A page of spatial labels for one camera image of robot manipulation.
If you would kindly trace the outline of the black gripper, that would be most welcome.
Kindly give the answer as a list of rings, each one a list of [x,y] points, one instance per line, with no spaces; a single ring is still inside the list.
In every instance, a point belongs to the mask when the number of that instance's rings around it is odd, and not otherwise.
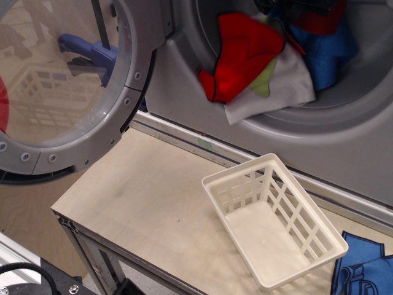
[[[254,1],[258,10],[286,23],[292,23],[299,18],[304,20],[340,21],[340,10],[336,9],[337,1]]]

